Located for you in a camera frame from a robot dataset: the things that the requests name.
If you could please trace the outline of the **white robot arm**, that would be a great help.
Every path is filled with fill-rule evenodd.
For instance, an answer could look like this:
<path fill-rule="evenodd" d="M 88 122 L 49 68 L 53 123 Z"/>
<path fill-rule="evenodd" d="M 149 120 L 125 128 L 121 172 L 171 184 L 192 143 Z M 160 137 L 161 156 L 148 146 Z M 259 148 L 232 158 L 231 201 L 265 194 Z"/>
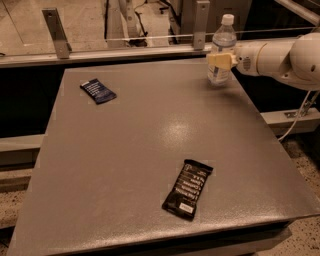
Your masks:
<path fill-rule="evenodd" d="M 297 38 L 240 41 L 230 53 L 209 53 L 210 66 L 241 74 L 266 76 L 291 87 L 320 89 L 320 33 Z"/>

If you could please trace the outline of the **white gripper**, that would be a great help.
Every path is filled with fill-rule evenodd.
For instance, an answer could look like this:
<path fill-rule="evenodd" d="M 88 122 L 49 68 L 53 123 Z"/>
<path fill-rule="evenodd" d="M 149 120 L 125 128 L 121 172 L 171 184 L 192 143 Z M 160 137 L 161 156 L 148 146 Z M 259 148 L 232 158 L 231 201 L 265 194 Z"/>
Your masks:
<path fill-rule="evenodd" d="M 210 66 L 230 71 L 236 69 L 243 75 L 258 76 L 258 59 L 265 42 L 249 41 L 236 44 L 235 55 L 231 53 L 209 53 L 206 59 Z"/>

